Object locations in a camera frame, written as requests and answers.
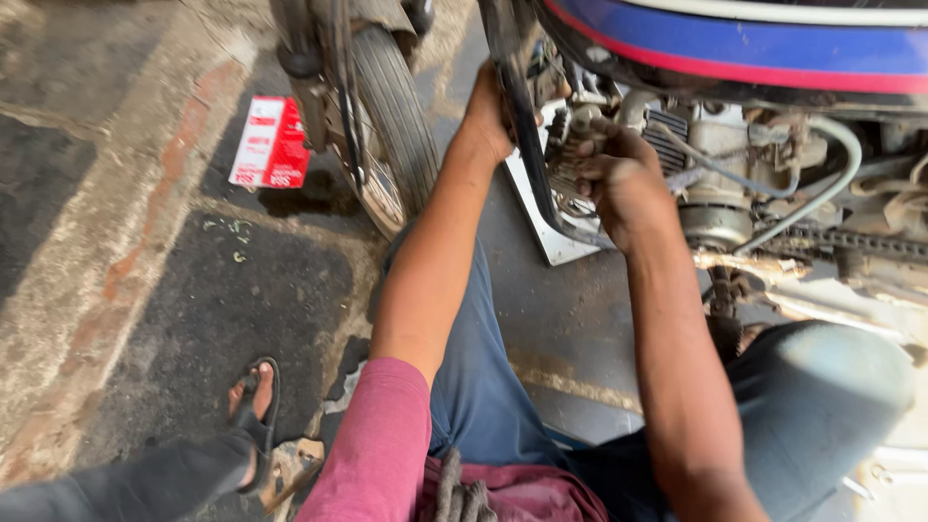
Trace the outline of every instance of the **fuel tank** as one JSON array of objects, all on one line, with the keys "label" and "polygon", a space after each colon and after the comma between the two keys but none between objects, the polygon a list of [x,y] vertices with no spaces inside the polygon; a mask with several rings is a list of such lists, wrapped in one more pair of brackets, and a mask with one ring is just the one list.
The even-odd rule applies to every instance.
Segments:
[{"label": "fuel tank", "polygon": [[928,2],[533,0],[585,69],[680,98],[928,117]]}]

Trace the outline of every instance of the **chain sprocket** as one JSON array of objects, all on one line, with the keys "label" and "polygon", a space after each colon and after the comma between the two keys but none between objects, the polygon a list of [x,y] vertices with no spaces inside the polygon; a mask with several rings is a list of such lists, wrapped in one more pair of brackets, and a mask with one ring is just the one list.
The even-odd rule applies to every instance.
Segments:
[{"label": "chain sprocket", "polygon": [[777,254],[801,255],[823,258],[822,248],[854,248],[865,255],[898,259],[910,263],[928,265],[928,244],[858,234],[842,230],[811,230],[790,227],[768,241],[764,250]]}]

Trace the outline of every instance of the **red and white box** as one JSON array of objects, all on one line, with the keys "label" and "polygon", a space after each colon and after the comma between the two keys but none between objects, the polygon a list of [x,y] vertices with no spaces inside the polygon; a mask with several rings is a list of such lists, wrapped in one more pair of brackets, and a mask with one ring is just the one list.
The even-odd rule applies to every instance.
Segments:
[{"label": "red and white box", "polygon": [[251,99],[229,182],[242,187],[298,189],[303,186],[309,156],[293,98],[256,96]]}]

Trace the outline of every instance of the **person's right hand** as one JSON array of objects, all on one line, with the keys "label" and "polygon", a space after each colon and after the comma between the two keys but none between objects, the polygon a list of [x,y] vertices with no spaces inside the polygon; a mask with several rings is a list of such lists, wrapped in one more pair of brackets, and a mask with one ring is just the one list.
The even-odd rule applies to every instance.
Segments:
[{"label": "person's right hand", "polygon": [[[628,254],[637,239],[657,229],[679,227],[677,203],[664,184],[657,151],[634,129],[606,120],[594,128],[609,140],[605,153],[592,158],[586,179],[578,180],[581,194],[596,204],[596,212],[612,242]],[[592,142],[581,155],[592,154]]]}]

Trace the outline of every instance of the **person's left hand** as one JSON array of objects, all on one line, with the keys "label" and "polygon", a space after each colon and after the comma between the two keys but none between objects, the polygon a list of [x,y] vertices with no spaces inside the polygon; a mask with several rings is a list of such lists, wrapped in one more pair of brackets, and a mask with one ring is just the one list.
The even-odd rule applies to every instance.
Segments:
[{"label": "person's left hand", "polygon": [[493,62],[487,60],[477,71],[477,80],[470,93],[461,130],[467,129],[473,137],[482,139],[488,153],[492,154],[496,163],[500,163],[512,154],[508,121],[509,115],[503,109],[503,97],[496,82]]}]

